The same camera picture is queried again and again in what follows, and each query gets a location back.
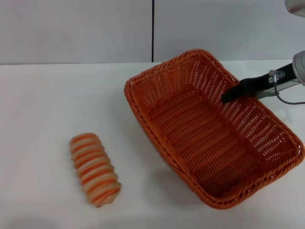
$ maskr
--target white wall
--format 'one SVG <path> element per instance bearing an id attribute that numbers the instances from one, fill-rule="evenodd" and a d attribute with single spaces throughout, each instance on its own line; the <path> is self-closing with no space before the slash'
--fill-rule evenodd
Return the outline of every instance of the white wall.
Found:
<path id="1" fill-rule="evenodd" d="M 0 64 L 151 61 L 151 0 L 0 0 Z"/>
<path id="2" fill-rule="evenodd" d="M 291 59 L 305 50 L 305 19 L 284 0 L 155 0 L 155 61 L 193 48 L 219 60 Z"/>

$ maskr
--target white tabletop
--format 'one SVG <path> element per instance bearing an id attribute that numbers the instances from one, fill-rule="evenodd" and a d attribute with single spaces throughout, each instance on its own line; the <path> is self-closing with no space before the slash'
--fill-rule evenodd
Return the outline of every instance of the white tabletop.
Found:
<path id="1" fill-rule="evenodd" d="M 223 62 L 237 78 L 289 60 Z M 140 64 L 0 66 L 1 229 L 304 229 L 305 163 L 229 210 L 203 204 L 161 159 L 124 96 Z M 281 92 L 305 101 L 298 85 Z M 262 99 L 305 140 L 305 105 Z M 103 141 L 122 192 L 111 205 L 86 202 L 69 140 L 94 132 Z"/>

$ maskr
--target orange wicker basket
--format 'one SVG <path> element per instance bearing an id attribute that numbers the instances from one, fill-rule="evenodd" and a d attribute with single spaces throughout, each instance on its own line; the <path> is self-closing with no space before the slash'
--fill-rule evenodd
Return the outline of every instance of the orange wicker basket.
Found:
<path id="1" fill-rule="evenodd" d="M 222 104 L 238 84 L 210 53 L 186 52 L 125 85 L 162 157 L 207 205 L 231 208 L 304 159 L 300 139 L 256 98 Z"/>

